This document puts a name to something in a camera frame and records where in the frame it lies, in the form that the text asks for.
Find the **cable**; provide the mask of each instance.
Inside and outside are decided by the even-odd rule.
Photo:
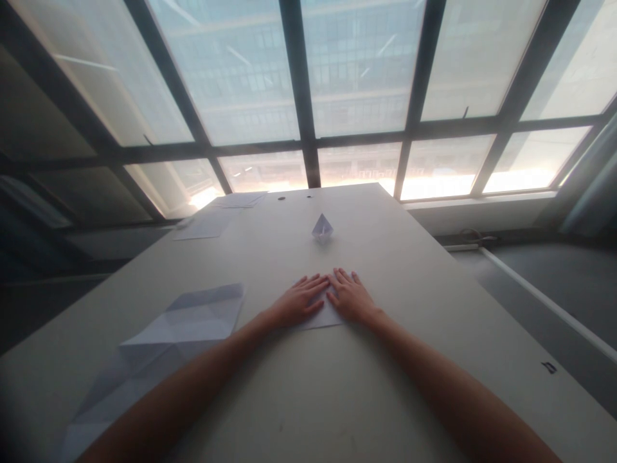
[[[469,239],[465,237],[465,234],[471,233],[475,238]],[[482,233],[475,230],[474,228],[464,228],[458,232],[458,235],[461,237],[463,241],[470,244],[477,244],[478,246],[482,246],[485,241],[496,241],[499,238],[493,236],[482,236]]]

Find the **left hand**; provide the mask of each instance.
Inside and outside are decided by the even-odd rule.
[[[284,328],[308,320],[323,307],[323,301],[307,306],[309,301],[328,287],[330,282],[319,273],[310,278],[302,277],[264,312],[273,328]]]

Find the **hand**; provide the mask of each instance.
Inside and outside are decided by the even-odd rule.
[[[326,295],[344,319],[366,323],[371,315],[380,311],[356,272],[349,276],[342,268],[335,268],[334,276],[328,275],[328,279],[339,296],[337,298],[330,291]]]
[[[308,320],[323,307],[318,301],[307,307],[309,301],[328,287],[330,282],[319,273],[310,278],[302,277],[272,304],[265,314],[270,318],[274,328],[297,325]]]

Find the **finger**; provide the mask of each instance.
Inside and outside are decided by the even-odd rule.
[[[336,275],[336,278],[338,279],[338,281],[340,281],[342,284],[347,284],[347,283],[349,283],[349,280],[347,278],[345,278],[345,276],[343,275],[342,270],[343,269],[341,269],[341,268],[334,269],[334,274]]]
[[[314,304],[308,306],[306,309],[304,309],[304,313],[307,316],[311,316],[311,315],[316,314],[317,312],[319,312],[322,307],[323,307],[323,301],[317,301],[316,303],[314,303]]]
[[[322,284],[324,281],[326,281],[328,279],[328,277],[326,277],[325,275],[323,277],[319,277],[316,280],[307,282],[302,289],[310,289],[312,287],[317,286],[318,284]]]
[[[358,277],[358,274],[356,272],[352,272],[352,278],[353,281],[355,281],[358,284],[362,284],[362,282],[360,281],[360,277]]]
[[[326,297],[328,298],[328,300],[332,303],[334,307],[339,306],[339,300],[336,298],[334,293],[331,293],[330,291],[326,291]]]
[[[315,275],[313,275],[312,277],[310,277],[308,280],[306,280],[304,283],[302,283],[300,286],[304,287],[307,284],[317,280],[319,278],[319,273],[316,273]]]
[[[320,292],[322,292],[324,289],[326,289],[326,288],[328,287],[328,285],[330,285],[330,282],[329,282],[329,281],[324,281],[323,283],[318,284],[318,285],[317,285],[317,286],[315,286],[315,287],[312,287],[311,289],[309,289],[309,290],[307,291],[307,293],[308,293],[308,297],[309,297],[309,298],[313,298],[313,297],[315,297],[315,296],[316,296],[316,295],[318,295]]]
[[[328,277],[328,281],[330,282],[330,284],[334,286],[334,289],[339,289],[341,287],[341,284],[339,283],[339,281],[336,279],[334,275],[326,275],[326,276]]]
[[[307,276],[305,275],[304,277],[300,278],[297,282],[294,283],[294,285],[292,287],[296,287],[296,286],[300,286],[302,283],[304,283],[307,280]]]
[[[344,269],[339,269],[339,270],[341,271],[341,273],[343,274],[343,276],[345,277],[345,279],[346,279],[347,281],[349,281],[349,283],[353,283],[352,278],[351,278],[349,275],[347,275],[347,272],[346,272]]]

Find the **forearm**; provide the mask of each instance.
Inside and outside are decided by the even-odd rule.
[[[157,385],[110,426],[81,462],[161,458],[203,414],[225,382],[273,327],[266,313]]]
[[[458,446],[475,461],[558,462],[491,391],[378,310],[364,321],[400,364]]]

